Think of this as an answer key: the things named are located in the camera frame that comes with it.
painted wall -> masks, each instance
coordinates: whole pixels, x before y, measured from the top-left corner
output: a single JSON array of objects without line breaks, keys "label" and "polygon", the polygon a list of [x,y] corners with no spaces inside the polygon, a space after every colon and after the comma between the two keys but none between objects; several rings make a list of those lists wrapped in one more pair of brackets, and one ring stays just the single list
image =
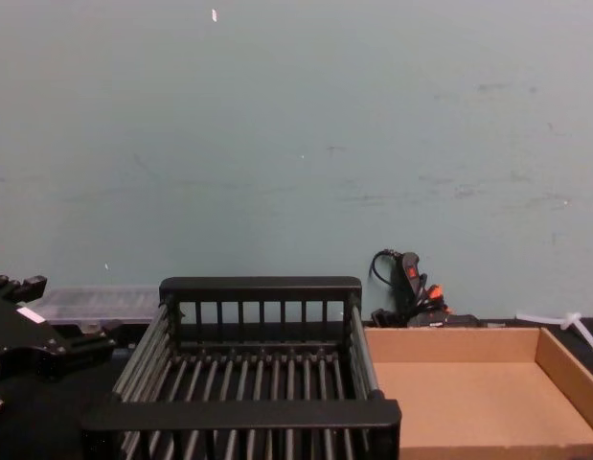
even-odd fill
[{"label": "painted wall", "polygon": [[593,0],[0,0],[0,272],[386,246],[461,312],[593,314]]}]

black table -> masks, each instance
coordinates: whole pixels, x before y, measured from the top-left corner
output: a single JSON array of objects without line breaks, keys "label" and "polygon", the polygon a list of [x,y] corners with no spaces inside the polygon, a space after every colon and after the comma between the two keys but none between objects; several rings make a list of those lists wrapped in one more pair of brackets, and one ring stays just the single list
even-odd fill
[{"label": "black table", "polygon": [[[509,326],[532,323],[502,321]],[[593,333],[593,319],[583,320]],[[550,331],[593,374],[593,351],[575,333]],[[0,381],[0,398],[7,403],[0,414],[0,460],[81,459],[79,416],[104,398],[125,366],[125,354],[110,362],[78,371],[56,382],[20,375]]]}]

